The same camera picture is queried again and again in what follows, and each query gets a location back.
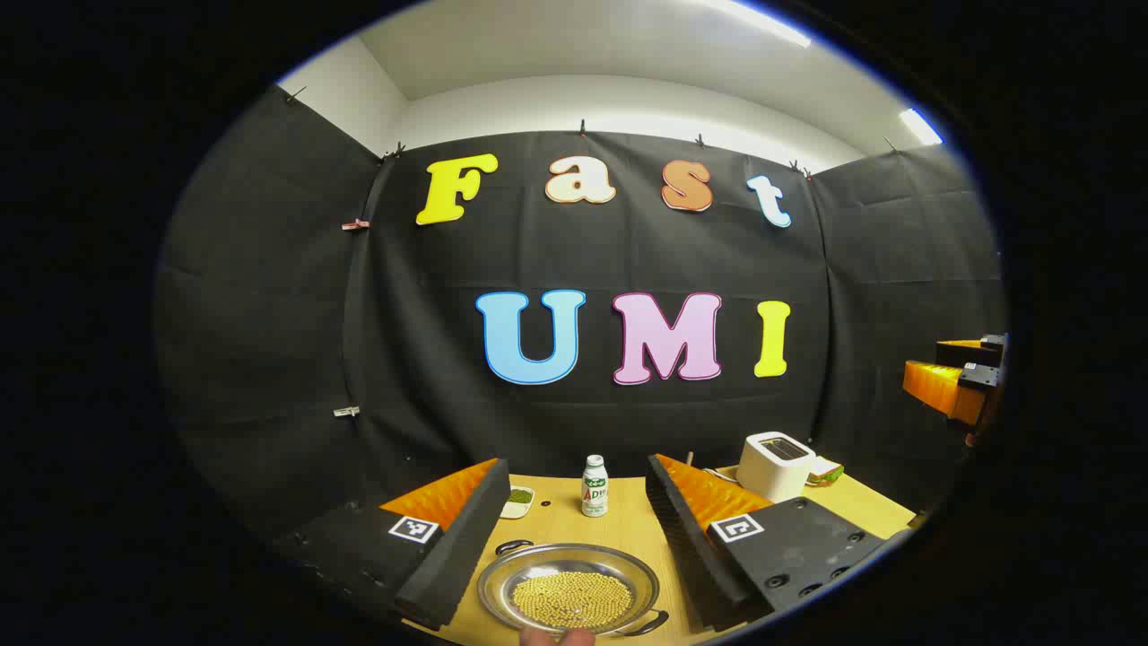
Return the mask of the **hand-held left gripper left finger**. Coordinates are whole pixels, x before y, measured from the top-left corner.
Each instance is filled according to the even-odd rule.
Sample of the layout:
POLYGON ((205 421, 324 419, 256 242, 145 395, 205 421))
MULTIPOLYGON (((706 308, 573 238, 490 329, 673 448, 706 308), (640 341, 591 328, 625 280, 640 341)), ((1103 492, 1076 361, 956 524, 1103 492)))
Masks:
POLYGON ((486 459, 391 500, 342 504, 274 547, 369 617, 436 631, 452 621, 506 499, 509 461, 486 459))

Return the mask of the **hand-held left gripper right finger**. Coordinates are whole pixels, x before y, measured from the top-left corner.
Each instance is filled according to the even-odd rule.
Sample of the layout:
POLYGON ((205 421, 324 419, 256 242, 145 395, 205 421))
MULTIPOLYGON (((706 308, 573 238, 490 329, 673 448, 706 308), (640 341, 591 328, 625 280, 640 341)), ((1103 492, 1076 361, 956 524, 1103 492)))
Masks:
POLYGON ((762 496, 677 459, 647 457, 645 495, 687 599, 714 631, 788 612, 884 547, 806 496, 762 496))

